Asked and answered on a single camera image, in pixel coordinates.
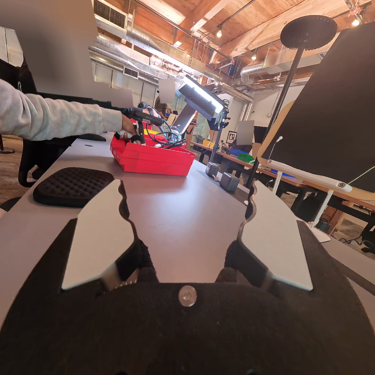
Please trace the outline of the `black floor lamp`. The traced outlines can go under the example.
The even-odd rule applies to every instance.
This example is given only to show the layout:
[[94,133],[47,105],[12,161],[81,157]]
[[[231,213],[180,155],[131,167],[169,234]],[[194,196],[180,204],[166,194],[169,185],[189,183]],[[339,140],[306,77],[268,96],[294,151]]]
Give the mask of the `black floor lamp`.
[[296,49],[297,52],[264,134],[263,141],[279,115],[303,52],[325,46],[334,38],[336,33],[337,23],[335,20],[323,15],[302,16],[284,26],[280,34],[281,43],[288,49]]

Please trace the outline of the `red plastic bin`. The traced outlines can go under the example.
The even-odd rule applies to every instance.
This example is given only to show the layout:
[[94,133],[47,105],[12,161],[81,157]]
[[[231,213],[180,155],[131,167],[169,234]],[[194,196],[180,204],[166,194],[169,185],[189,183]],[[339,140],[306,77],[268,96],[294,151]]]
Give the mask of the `red plastic bin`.
[[156,144],[145,136],[146,145],[125,142],[115,134],[110,143],[110,151],[124,172],[187,176],[195,159],[195,154],[182,147],[171,149],[154,147]]

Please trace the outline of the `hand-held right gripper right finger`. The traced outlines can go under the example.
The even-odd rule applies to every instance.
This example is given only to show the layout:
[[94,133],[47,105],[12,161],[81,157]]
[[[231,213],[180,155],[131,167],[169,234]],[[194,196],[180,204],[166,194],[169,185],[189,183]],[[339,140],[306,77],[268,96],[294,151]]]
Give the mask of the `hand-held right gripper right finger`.
[[228,247],[224,267],[239,271],[253,286],[268,290],[275,282],[312,291],[297,219],[271,190],[254,181],[237,239]]

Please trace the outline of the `silver air duct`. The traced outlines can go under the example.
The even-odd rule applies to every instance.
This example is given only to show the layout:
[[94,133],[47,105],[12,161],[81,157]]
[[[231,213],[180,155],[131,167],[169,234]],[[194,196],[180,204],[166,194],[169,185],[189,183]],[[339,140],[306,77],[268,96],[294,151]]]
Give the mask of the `silver air duct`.
[[[97,44],[111,50],[114,57],[110,59],[121,60],[124,65],[136,66],[155,79],[170,78],[181,82],[185,75],[197,80],[204,76],[213,81],[211,90],[223,91],[244,103],[241,121],[250,116],[253,99],[226,84],[223,78],[212,72],[203,61],[160,39],[153,41],[149,35],[135,27],[121,28],[97,14],[95,21],[98,29],[112,36],[111,38],[100,33],[96,39]],[[120,38],[121,42],[115,41],[113,37]]]

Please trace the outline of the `studio light on stand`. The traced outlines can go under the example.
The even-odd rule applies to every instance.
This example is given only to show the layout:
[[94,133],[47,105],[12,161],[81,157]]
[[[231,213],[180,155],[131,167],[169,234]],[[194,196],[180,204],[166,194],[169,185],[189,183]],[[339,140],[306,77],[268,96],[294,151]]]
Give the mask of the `studio light on stand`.
[[180,87],[176,90],[176,95],[178,97],[184,96],[185,103],[194,107],[207,121],[214,119],[213,125],[218,127],[217,137],[210,157],[210,162],[214,162],[222,130],[229,124],[225,122],[225,120],[230,120],[228,117],[229,104],[209,92],[189,75],[183,78]]

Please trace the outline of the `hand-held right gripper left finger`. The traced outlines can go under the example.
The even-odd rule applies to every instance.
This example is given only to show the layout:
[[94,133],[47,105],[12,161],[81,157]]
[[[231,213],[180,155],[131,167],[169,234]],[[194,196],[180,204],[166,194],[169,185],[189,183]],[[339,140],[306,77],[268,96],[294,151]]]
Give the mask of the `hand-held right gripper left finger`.
[[105,291],[135,284],[154,266],[130,220],[124,184],[115,179],[77,216],[62,290],[100,282]]

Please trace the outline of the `black wrist rest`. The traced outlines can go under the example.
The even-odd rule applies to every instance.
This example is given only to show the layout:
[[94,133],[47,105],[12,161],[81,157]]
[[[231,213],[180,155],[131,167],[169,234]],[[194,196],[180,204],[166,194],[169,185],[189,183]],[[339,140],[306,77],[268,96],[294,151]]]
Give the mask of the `black wrist rest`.
[[88,168],[60,169],[33,190],[36,203],[54,207],[83,208],[114,181],[108,172]]

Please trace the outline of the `person's left hand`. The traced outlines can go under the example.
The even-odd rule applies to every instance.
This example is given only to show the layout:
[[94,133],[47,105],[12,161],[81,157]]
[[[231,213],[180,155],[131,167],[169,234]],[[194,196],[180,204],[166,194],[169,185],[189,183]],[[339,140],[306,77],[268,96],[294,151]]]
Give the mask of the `person's left hand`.
[[124,133],[120,136],[120,139],[125,143],[142,144],[141,138],[139,137],[132,121],[123,114],[121,115],[121,117],[122,130],[124,131]]

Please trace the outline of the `black board on white stand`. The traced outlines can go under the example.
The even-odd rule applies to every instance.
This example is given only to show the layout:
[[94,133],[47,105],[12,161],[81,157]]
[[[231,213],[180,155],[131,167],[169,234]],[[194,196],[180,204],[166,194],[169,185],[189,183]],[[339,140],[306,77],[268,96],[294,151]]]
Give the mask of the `black board on white stand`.
[[341,31],[258,151],[259,162],[374,201],[375,23]]
[[191,121],[193,120],[194,116],[198,114],[198,111],[195,110],[189,104],[186,104],[180,114],[176,117],[173,125],[171,126],[171,132],[174,134],[172,136],[172,140],[182,141],[184,139],[182,135],[187,130],[188,126],[190,125]]

